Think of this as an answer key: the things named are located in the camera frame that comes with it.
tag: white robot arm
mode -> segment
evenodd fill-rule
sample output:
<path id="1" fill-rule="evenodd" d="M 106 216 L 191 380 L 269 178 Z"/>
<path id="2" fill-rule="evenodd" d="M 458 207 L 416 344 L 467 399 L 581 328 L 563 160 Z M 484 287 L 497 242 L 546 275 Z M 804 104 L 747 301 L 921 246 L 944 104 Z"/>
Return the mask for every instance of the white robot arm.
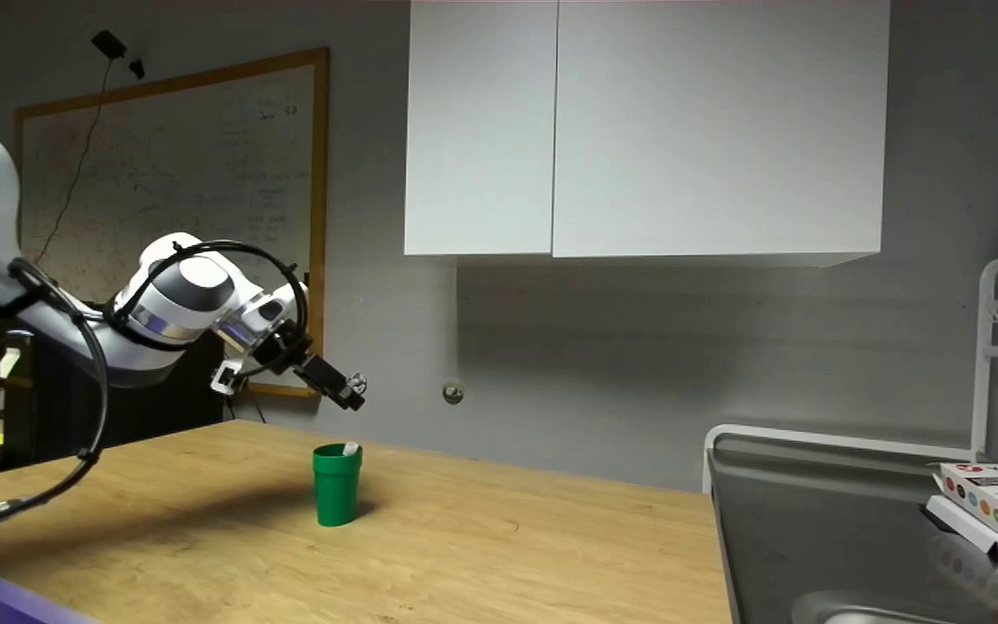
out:
<path id="1" fill-rule="evenodd" d="M 321 356 L 307 355 L 304 319 L 291 319 L 291 306 L 303 306 L 283 285 L 262 291 L 229 258 L 261 254 L 241 242 L 213 242 L 187 233 L 171 233 L 150 242 L 140 258 L 140 270 L 116 296 L 106 307 L 91 307 L 71 291 L 37 279 L 37 270 L 17 251 L 17 173 L 9 153 L 0 145 L 0 313 L 22 325 L 91 356 L 74 316 L 83 316 L 105 348 L 112 384 L 155 384 L 171 374 L 179 355 L 218 333 L 238 355 L 251 355 L 268 371 L 293 371 L 304 384 L 321 392 L 344 408 L 364 405 L 364 380 L 344 378 Z"/>

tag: cabinet door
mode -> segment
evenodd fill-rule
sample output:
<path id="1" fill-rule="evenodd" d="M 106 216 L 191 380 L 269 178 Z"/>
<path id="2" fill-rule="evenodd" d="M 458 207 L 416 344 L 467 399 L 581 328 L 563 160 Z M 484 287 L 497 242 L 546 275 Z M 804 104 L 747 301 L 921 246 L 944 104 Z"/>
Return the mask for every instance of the cabinet door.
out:
<path id="1" fill-rule="evenodd" d="M 887 0 L 563 0 L 559 258 L 877 254 Z"/>
<path id="2" fill-rule="evenodd" d="M 416 0 L 404 254 L 546 254 L 556 2 Z"/>

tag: whiteboard frame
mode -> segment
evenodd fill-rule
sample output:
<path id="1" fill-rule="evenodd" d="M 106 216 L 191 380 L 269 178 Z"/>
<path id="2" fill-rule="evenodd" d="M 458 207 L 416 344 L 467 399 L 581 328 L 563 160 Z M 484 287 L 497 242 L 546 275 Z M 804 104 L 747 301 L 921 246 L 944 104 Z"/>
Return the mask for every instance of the whiteboard frame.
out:
<path id="1" fill-rule="evenodd" d="M 311 170 L 307 170 L 307 336 L 314 340 L 314 351 L 321 351 L 321 325 L 325 325 L 325 190 L 330 190 L 330 49 L 307 49 L 291 57 L 269 57 L 241 66 L 121 86 L 121 90 L 102 90 L 83 93 L 71 102 L 47 102 L 17 109 L 17 165 L 24 170 L 24 129 L 29 121 L 47 121 L 54 116 L 81 116 L 95 109 L 128 104 L 141 96 L 171 96 L 185 90 L 213 90 L 236 80 L 255 80 L 280 71 L 311 71 Z M 311 389 L 283 384 L 274 374 L 255 378 L 251 384 L 254 396 L 283 396 L 283 399 L 311 399 Z"/>

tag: white wall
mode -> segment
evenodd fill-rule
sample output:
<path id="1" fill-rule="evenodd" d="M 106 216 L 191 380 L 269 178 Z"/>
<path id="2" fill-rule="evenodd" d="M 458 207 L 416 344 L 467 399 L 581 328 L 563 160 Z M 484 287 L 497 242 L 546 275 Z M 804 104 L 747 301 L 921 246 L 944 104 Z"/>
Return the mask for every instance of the white wall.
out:
<path id="1" fill-rule="evenodd" d="M 836 270 L 404 260 L 401 2 L 0 0 L 0 131 L 96 86 L 102 27 L 154 75 L 334 49 L 325 356 L 370 405 L 269 403 L 280 428 L 685 490 L 725 418 L 963 439 L 998 254 L 998 2 L 894 2 L 884 254 Z M 467 399 L 442 405 L 442 380 Z"/>

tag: wooden tabletop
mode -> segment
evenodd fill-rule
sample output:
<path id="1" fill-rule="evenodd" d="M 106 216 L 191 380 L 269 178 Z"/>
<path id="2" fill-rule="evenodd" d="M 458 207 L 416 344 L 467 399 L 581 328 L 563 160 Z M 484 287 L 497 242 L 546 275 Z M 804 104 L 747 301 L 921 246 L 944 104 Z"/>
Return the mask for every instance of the wooden tabletop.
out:
<path id="1" fill-rule="evenodd" d="M 0 528 L 0 576 L 95 622 L 730 622 L 702 497 L 364 446 L 318 528 L 318 438 L 218 423 L 112 446 Z M 71 465 L 2 472 L 0 498 Z"/>

